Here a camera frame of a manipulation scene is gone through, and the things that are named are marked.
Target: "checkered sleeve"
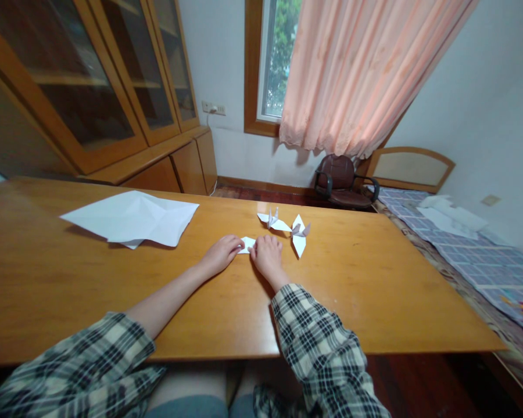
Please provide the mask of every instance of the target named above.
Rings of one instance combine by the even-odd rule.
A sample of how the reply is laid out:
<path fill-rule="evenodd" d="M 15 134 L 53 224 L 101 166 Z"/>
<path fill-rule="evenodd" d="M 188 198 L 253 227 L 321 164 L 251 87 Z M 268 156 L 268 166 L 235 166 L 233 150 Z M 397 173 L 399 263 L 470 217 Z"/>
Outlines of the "checkered sleeve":
<path fill-rule="evenodd" d="M 0 387 L 0 416 L 143 416 L 164 375 L 140 367 L 154 351 L 139 323 L 109 312 L 18 367 Z"/>
<path fill-rule="evenodd" d="M 389 417 L 374 395 L 359 339 L 337 314 L 302 286 L 284 286 L 272 300 L 286 361 L 302 385 L 308 415 Z"/>

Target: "electrical socket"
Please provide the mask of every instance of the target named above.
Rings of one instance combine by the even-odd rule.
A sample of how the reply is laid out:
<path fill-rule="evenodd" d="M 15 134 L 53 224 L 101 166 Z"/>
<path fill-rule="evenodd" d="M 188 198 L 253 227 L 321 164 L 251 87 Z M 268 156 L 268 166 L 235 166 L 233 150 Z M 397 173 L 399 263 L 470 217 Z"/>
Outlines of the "electrical socket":
<path fill-rule="evenodd" d="M 212 102 L 206 102 L 205 100 L 202 100 L 202 109 L 205 113 L 211 113 L 211 109 L 216 108 L 215 114 L 226 116 L 227 115 L 227 109 L 225 108 L 224 104 L 215 104 Z"/>

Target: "window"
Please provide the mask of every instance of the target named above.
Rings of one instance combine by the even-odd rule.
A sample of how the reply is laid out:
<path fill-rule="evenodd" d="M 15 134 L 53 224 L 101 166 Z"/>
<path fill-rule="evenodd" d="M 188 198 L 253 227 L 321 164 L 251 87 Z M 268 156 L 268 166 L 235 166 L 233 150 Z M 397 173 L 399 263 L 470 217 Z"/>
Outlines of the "window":
<path fill-rule="evenodd" d="M 277 136 L 302 0 L 246 0 L 244 131 Z"/>

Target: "glass cabinet door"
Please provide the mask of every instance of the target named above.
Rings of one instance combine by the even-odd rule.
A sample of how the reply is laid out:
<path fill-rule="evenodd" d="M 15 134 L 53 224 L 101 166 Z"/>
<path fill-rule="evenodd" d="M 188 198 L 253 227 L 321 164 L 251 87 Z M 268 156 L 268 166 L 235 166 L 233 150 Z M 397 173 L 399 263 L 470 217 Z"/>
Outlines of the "glass cabinet door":
<path fill-rule="evenodd" d="M 182 131 L 199 125 L 186 44 L 175 0 L 148 0 L 157 39 L 169 69 L 174 103 Z"/>
<path fill-rule="evenodd" d="M 154 145 L 178 135 L 180 128 L 147 4 L 139 0 L 89 2 L 148 143 Z"/>
<path fill-rule="evenodd" d="M 0 0 L 0 72 L 83 174 L 147 147 L 85 0 Z"/>

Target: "floor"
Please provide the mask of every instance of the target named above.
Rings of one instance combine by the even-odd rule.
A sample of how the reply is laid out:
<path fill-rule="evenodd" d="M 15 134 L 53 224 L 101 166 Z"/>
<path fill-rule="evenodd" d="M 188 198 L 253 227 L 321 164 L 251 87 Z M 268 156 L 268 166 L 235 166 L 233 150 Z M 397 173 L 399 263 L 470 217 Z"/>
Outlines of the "floor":
<path fill-rule="evenodd" d="M 337 208 L 318 197 L 228 185 L 213 196 Z M 368 356 L 368 372 L 393 417 L 523 416 L 478 354 Z"/>

